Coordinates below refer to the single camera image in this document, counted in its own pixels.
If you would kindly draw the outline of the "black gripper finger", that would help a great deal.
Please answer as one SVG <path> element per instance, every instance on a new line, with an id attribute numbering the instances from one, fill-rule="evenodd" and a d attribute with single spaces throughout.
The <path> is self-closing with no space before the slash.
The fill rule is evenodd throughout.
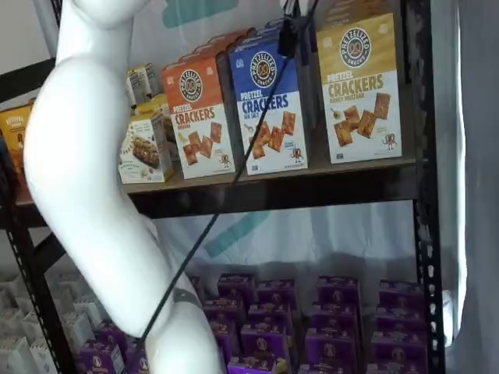
<path id="1" fill-rule="evenodd" d="M 285 1 L 282 8 L 283 19 L 279 31 L 278 53 L 280 55 L 294 55 L 298 39 L 296 19 L 299 15 L 299 5 L 295 0 Z"/>

